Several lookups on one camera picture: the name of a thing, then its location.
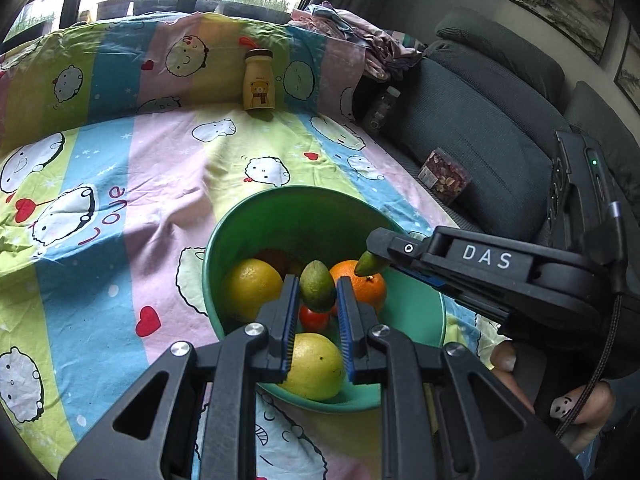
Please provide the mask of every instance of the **human hand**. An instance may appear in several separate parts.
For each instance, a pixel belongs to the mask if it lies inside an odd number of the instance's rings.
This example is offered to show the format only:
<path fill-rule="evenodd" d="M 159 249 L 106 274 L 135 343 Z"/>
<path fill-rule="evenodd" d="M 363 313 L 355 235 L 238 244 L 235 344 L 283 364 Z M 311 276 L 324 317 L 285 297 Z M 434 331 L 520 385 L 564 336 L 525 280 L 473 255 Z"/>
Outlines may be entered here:
<path fill-rule="evenodd" d="M 511 341 L 503 341 L 496 345 L 490 359 L 495 367 L 492 370 L 494 375 L 533 413 L 533 406 L 513 377 L 512 372 L 516 364 L 516 351 Z M 562 419 L 578 401 L 578 397 L 580 397 L 583 390 L 584 386 L 580 386 L 568 392 L 565 396 L 554 400 L 551 404 L 550 416 Z M 596 438 L 607 419 L 611 416 L 615 403 L 616 398 L 609 384 L 604 381 L 598 382 L 574 421 L 574 424 L 584 424 L 584 426 L 575 439 L 568 444 L 569 452 L 577 455 Z"/>

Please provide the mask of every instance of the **brown bottle lid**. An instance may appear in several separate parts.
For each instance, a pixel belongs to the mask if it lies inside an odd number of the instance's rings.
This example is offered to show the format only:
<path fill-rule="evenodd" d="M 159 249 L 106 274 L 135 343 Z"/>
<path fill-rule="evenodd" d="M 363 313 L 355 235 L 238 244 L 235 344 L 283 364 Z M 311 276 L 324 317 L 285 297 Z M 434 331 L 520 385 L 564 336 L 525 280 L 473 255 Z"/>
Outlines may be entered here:
<path fill-rule="evenodd" d="M 269 57 L 273 57 L 273 52 L 271 50 L 269 50 L 268 48 L 253 48 L 250 51 L 248 51 L 246 54 L 244 54 L 244 58 L 248 59 L 250 57 L 253 56 L 269 56 Z"/>

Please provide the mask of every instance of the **green plastic basin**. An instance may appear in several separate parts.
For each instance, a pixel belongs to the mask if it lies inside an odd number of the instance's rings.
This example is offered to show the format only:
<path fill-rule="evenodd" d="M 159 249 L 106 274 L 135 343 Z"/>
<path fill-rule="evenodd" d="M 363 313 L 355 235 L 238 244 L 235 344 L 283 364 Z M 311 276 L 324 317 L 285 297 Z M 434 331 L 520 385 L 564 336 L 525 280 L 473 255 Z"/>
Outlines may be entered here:
<path fill-rule="evenodd" d="M 202 289 L 216 334 L 222 339 L 241 326 L 217 309 L 222 280 L 239 260 L 261 249 L 278 248 L 304 264 L 321 260 L 331 268 L 343 260 L 357 260 L 366 249 L 367 235 L 378 227 L 404 232 L 367 203 L 322 187 L 278 187 L 242 200 L 218 223 L 204 256 Z M 380 320 L 415 342 L 441 346 L 446 324 L 440 294 L 393 269 L 383 276 L 387 298 Z M 340 346 L 335 319 L 325 335 Z M 290 394 L 276 384 L 260 386 L 279 399 L 321 413 L 360 412 L 380 405 L 376 384 L 354 386 L 345 380 L 335 397 L 322 402 Z"/>

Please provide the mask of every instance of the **gray wall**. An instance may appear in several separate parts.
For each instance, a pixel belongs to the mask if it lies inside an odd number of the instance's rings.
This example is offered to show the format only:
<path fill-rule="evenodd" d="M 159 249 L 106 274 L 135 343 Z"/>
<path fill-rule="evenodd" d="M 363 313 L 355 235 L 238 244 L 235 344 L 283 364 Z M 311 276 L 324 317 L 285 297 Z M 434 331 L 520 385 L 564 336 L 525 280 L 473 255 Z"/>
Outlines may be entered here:
<path fill-rule="evenodd" d="M 388 0 L 376 24 L 431 43 L 436 39 L 436 24 L 457 6 L 469 7 L 501 23 L 553 57 L 566 76 L 561 107 L 566 105 L 575 83 L 586 81 L 640 141 L 640 115 L 614 83 L 628 31 L 628 20 L 618 7 L 599 65 L 560 32 L 509 0 Z"/>

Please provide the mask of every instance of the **tomato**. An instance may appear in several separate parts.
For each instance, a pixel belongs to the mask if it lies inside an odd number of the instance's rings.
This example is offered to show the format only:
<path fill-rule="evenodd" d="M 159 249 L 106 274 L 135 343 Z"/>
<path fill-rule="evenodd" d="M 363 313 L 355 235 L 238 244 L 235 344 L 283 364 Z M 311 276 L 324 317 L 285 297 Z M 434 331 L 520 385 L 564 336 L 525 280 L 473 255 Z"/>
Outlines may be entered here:
<path fill-rule="evenodd" d="M 318 314 L 310 310 L 306 305 L 300 305 L 300 323 L 305 332 L 321 333 L 329 325 L 329 317 L 331 314 Z"/>

